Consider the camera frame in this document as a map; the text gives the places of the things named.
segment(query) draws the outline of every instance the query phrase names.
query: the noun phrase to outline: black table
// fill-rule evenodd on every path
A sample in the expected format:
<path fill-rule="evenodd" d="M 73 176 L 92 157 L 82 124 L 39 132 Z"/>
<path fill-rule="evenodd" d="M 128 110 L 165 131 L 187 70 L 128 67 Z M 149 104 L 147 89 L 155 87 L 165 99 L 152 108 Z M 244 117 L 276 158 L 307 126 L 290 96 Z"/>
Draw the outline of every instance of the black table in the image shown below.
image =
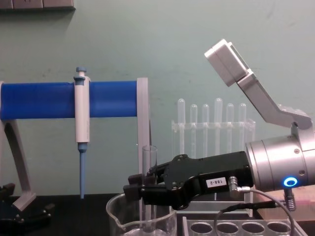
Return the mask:
<path fill-rule="evenodd" d="M 27 234 L 28 236 L 108 236 L 109 220 L 105 210 L 107 202 L 116 194 L 86 195 L 84 200 L 79 196 L 38 196 L 26 213 L 44 208 L 50 203 L 56 205 L 51 225 Z M 182 233 L 181 221 L 178 217 L 178 235 Z M 200 216 L 188 216 L 189 219 L 198 219 Z M 203 218 L 213 219 L 213 215 L 202 215 Z M 223 215 L 222 219 L 235 219 L 235 215 Z M 315 222 L 298 222 L 309 235 L 314 235 Z"/>

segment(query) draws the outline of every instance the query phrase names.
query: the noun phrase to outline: tray hole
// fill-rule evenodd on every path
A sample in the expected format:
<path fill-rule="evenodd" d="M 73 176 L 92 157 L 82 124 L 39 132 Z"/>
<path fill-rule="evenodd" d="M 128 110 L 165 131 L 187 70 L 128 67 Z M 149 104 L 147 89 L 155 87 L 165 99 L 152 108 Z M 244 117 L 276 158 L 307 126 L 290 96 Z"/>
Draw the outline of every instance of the tray hole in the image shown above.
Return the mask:
<path fill-rule="evenodd" d="M 206 234 L 211 232 L 212 227 L 211 225 L 207 224 L 207 223 L 194 223 L 192 224 L 192 226 L 190 227 L 192 231 L 199 233 L 199 234 Z"/>
<path fill-rule="evenodd" d="M 265 230 L 265 228 L 258 223 L 245 223 L 242 225 L 243 230 L 250 232 L 250 233 L 261 233 Z"/>
<path fill-rule="evenodd" d="M 268 228 L 278 233 L 287 233 L 290 231 L 289 225 L 282 222 L 272 222 L 268 224 Z"/>
<path fill-rule="evenodd" d="M 238 231 L 238 227 L 232 223 L 220 223 L 218 224 L 218 230 L 222 233 L 232 234 Z"/>

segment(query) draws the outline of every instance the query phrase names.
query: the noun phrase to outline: wall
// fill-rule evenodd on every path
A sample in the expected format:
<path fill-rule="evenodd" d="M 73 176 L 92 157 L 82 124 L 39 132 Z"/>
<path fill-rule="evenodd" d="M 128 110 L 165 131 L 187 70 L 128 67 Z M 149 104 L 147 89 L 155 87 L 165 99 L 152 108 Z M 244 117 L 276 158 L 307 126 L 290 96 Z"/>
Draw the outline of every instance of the wall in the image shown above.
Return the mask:
<path fill-rule="evenodd" d="M 222 38 L 233 42 L 275 101 L 314 117 L 314 11 L 312 0 L 77 0 L 72 13 L 1 14 L 0 80 L 71 82 L 81 65 L 93 81 L 149 77 L 153 144 L 160 162 L 168 161 L 179 98 L 199 106 L 217 97 L 245 102 L 258 139 L 289 133 L 265 124 L 204 58 Z M 35 191 L 78 194 L 74 120 L 20 120 L 19 126 Z M 136 118 L 91 120 L 87 193 L 122 191 L 137 172 L 136 142 Z M 0 184 L 17 183 L 4 148 Z"/>

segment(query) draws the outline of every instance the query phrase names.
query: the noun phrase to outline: label sticker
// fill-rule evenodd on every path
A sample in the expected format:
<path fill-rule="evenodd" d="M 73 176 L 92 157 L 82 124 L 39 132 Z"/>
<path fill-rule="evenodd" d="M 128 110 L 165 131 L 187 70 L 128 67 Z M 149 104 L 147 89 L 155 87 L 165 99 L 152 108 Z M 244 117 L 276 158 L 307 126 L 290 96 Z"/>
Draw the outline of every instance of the label sticker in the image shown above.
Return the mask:
<path fill-rule="evenodd" d="M 206 180 L 206 182 L 207 182 L 208 188 L 226 185 L 226 180 L 224 177 L 208 179 L 208 180 Z"/>

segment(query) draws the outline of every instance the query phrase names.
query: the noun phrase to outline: blue led ring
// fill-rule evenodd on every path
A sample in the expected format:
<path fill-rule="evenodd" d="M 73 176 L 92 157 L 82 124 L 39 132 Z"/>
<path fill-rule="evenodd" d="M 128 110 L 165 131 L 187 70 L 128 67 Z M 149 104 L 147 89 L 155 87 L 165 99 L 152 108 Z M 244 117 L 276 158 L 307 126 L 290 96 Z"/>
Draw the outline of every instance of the blue led ring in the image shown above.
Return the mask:
<path fill-rule="evenodd" d="M 286 186 L 286 187 L 293 187 L 297 184 L 297 179 L 294 178 L 294 177 L 288 177 L 284 180 L 283 184 Z"/>

